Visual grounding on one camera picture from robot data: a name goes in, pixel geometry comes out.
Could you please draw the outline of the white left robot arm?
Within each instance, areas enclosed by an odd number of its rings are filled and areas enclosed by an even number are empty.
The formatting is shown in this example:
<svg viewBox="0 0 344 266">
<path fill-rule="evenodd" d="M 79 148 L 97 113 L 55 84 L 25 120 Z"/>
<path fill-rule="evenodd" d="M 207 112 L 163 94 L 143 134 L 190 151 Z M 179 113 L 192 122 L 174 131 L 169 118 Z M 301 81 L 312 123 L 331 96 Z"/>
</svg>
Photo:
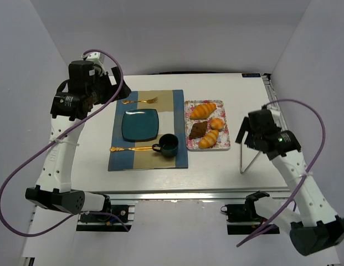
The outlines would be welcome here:
<svg viewBox="0 0 344 266">
<path fill-rule="evenodd" d="M 25 197 L 37 206 L 69 214 L 81 212 L 109 213 L 111 203 L 107 195 L 74 190 L 71 171 L 84 128 L 84 119 L 94 105 L 107 104 L 131 94 L 118 67 L 111 69 L 113 85 L 102 64 L 76 60 L 69 64 L 69 79 L 63 81 L 51 106 L 50 142 L 42 172 L 33 188 L 27 188 Z"/>
</svg>

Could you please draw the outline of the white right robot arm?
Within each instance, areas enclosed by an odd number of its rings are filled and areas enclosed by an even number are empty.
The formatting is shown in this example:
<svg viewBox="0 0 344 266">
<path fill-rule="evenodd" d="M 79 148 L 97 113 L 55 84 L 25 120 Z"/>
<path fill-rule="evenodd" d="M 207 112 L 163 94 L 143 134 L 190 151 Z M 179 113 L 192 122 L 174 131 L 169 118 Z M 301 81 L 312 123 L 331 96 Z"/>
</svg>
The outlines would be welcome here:
<svg viewBox="0 0 344 266">
<path fill-rule="evenodd" d="M 266 192 L 246 197 L 244 212 L 250 219 L 265 218 L 286 232 L 295 249 L 307 256 L 334 247 L 344 240 L 344 217 L 327 202 L 311 173 L 306 170 L 295 135 L 283 131 L 270 110 L 253 111 L 243 119 L 236 143 L 267 155 L 287 184 L 299 209 L 295 213 Z"/>
</svg>

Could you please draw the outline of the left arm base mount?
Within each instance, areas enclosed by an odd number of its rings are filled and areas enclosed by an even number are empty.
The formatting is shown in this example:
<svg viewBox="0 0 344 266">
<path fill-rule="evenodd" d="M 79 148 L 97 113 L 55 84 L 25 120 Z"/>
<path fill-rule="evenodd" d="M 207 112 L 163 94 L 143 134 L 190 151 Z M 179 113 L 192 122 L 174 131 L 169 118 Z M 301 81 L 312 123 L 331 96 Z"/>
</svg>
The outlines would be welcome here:
<svg viewBox="0 0 344 266">
<path fill-rule="evenodd" d="M 128 232 L 134 221 L 134 201 L 111 200 L 111 211 L 114 216 L 82 214 L 78 218 L 78 232 Z"/>
</svg>

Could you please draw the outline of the round bread bun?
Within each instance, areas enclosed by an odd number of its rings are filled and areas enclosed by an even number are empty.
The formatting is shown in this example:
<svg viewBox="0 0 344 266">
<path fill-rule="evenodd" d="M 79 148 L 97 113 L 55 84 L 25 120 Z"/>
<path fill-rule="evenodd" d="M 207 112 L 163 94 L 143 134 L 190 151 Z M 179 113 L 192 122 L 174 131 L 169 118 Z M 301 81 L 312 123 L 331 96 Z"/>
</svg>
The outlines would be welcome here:
<svg viewBox="0 0 344 266">
<path fill-rule="evenodd" d="M 221 118 L 213 118 L 210 122 L 210 127 L 212 130 L 222 130 L 224 128 L 224 121 Z"/>
</svg>

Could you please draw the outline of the small striped bread roll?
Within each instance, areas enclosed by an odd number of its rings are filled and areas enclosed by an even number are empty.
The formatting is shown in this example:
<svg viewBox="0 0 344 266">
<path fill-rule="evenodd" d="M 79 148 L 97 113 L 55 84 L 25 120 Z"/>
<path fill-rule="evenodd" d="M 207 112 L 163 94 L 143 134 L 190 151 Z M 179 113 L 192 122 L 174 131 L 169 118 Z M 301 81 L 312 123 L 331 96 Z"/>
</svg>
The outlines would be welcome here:
<svg viewBox="0 0 344 266">
<path fill-rule="evenodd" d="M 218 130 L 211 130 L 200 140 L 198 147 L 200 149 L 207 149 L 209 147 L 212 147 L 217 142 L 218 136 Z"/>
</svg>

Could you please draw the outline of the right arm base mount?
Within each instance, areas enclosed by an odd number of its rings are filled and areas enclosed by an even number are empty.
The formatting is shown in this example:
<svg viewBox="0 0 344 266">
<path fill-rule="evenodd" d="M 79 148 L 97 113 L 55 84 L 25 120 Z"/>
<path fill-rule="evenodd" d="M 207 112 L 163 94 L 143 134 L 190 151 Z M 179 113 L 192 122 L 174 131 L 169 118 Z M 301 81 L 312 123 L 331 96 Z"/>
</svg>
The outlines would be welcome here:
<svg viewBox="0 0 344 266">
<path fill-rule="evenodd" d="M 220 208 L 220 212 L 227 218 L 229 236 L 250 235 L 266 222 L 263 217 L 251 218 L 243 204 L 226 204 Z"/>
</svg>

